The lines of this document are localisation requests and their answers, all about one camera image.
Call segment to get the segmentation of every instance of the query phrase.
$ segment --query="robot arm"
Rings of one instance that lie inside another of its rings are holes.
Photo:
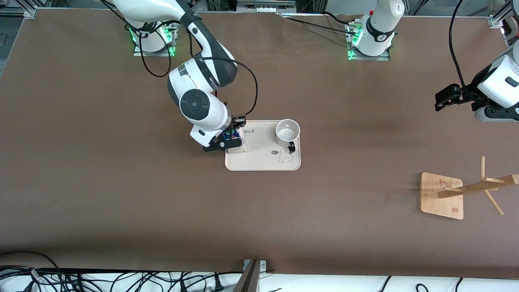
[[[180,21],[202,47],[194,58],[170,72],[168,91],[182,114],[194,124],[191,137],[209,147],[215,137],[235,122],[227,106],[212,94],[234,81],[238,68],[229,61],[234,57],[184,0],[113,0],[113,3],[125,18],[133,21]]]
[[[519,45],[506,49],[480,71],[465,92],[451,84],[436,94],[436,111],[452,104],[472,103],[475,117],[483,122],[519,122]]]
[[[394,37],[394,29],[404,15],[402,0],[378,0],[375,10],[361,18],[362,32],[353,45],[368,56],[379,56]]]

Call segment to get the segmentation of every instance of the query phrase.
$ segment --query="wooden dowel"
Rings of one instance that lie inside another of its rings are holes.
[[[460,189],[453,189],[453,188],[449,188],[449,187],[443,187],[443,189],[445,191],[451,191],[451,192],[461,192]]]
[[[499,205],[496,203],[496,200],[494,200],[494,198],[492,197],[492,195],[490,194],[490,192],[488,190],[485,190],[485,194],[487,195],[488,199],[490,200],[490,202],[492,202],[492,205],[494,206],[494,208],[497,210],[497,212],[499,213],[499,215],[504,215],[503,213],[503,210],[501,210],[501,208],[499,207]]]
[[[497,182],[497,183],[504,183],[504,180],[502,179],[497,179],[497,178],[487,178],[487,177],[484,177],[482,179],[482,181],[491,181],[491,182]]]
[[[485,178],[485,157],[481,156],[481,181]]]
[[[457,188],[457,189],[460,189],[461,192],[441,191],[441,192],[438,192],[438,198],[461,196],[461,195],[470,194],[470,193],[483,192],[484,190],[497,189],[497,188],[501,189],[501,188],[507,187],[509,185],[519,184],[519,175],[509,175],[509,176],[501,177],[499,179],[503,180],[503,183],[492,182],[492,181],[482,181],[482,182],[477,182],[477,183],[473,183],[473,184],[469,184],[469,185],[464,185],[462,187]]]

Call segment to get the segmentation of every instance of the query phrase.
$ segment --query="beige tray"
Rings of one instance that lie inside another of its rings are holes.
[[[301,166],[301,144],[294,141],[296,151],[276,142],[276,125],[280,120],[247,121],[241,128],[245,136],[246,152],[229,154],[225,152],[225,166],[232,171],[252,170],[296,170]]]

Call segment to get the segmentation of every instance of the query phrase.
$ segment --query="bunny illustration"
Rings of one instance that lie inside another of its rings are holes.
[[[279,151],[279,163],[292,163],[294,162],[294,158],[290,152],[286,148],[281,148]]]

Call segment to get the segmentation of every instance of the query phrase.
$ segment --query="cup handle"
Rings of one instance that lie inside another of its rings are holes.
[[[289,153],[292,154],[294,152],[295,152],[295,144],[294,144],[294,142],[290,142]]]

